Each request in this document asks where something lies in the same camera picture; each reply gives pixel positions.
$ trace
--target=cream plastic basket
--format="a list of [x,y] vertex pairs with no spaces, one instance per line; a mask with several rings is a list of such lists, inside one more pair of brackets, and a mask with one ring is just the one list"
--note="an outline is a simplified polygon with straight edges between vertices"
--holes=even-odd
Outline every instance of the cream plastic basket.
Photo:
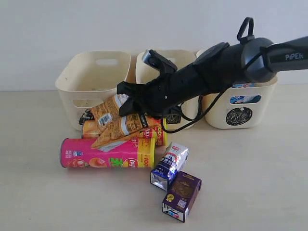
[[[205,50],[197,53],[199,57]],[[229,88],[219,98],[213,108],[205,116],[205,120],[213,127],[220,129],[250,128],[258,125],[277,83],[277,76],[267,83],[257,83],[251,88]],[[205,110],[218,94],[209,94],[204,97],[203,110]],[[232,104],[232,97],[260,96],[256,103]]]
[[[165,58],[172,61],[177,67],[178,70],[187,66],[188,64],[195,61],[196,56],[191,51],[185,50],[156,50],[159,54],[164,56]],[[157,78],[159,75],[159,71],[154,68],[148,66],[142,61],[143,52],[137,56],[136,61],[136,83],[147,83],[154,78]],[[188,118],[195,118],[198,113],[198,97],[193,98],[191,100],[186,101],[183,106],[183,113]],[[178,124],[168,124],[167,128],[170,130],[175,130],[189,121],[181,118],[180,123]]]
[[116,94],[117,84],[127,79],[130,61],[130,54],[121,51],[90,51],[73,57],[55,85],[75,129],[81,130],[79,119],[87,108]]

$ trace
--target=pringles can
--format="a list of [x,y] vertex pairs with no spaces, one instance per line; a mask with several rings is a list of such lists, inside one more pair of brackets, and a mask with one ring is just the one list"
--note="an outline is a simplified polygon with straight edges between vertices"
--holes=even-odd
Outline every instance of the pringles can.
[[96,139],[65,139],[60,149],[62,167],[151,167],[155,139],[131,139],[107,152],[92,149]]
[[189,148],[172,142],[164,157],[151,171],[151,184],[168,191],[177,173],[183,168],[189,155]]
[[[97,138],[100,134],[101,131],[98,129],[95,120],[87,120],[84,122],[81,135],[82,138]],[[145,139],[155,138],[156,146],[166,146],[167,144],[167,133],[163,131],[161,126],[144,130],[137,137]]]

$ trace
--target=pink chip can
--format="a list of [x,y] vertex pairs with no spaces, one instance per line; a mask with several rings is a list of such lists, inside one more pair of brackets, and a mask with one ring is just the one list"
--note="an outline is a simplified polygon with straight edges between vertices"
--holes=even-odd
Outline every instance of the pink chip can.
[[151,167],[155,139],[134,138],[92,149],[96,139],[65,139],[60,149],[62,167]]

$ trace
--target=chip bag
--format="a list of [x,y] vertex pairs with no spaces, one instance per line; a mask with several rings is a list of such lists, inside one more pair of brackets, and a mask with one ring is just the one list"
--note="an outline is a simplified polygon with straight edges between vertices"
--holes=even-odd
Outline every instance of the chip bag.
[[92,144],[92,148],[106,146],[115,141],[128,141],[137,137],[140,131],[160,125],[160,120],[144,114],[130,114],[113,119],[112,123],[104,126],[104,131]]
[[90,109],[97,122],[97,127],[100,131],[105,130],[105,125],[119,118],[119,108],[125,103],[128,95],[114,95],[106,99],[100,105]]

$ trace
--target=black circular pattern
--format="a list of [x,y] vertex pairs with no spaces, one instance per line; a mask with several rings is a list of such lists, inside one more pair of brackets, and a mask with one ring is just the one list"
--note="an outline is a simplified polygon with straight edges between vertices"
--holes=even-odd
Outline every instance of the black circular pattern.
[[246,123],[252,117],[252,110],[248,107],[234,108],[228,112],[226,122],[229,125],[237,126]]

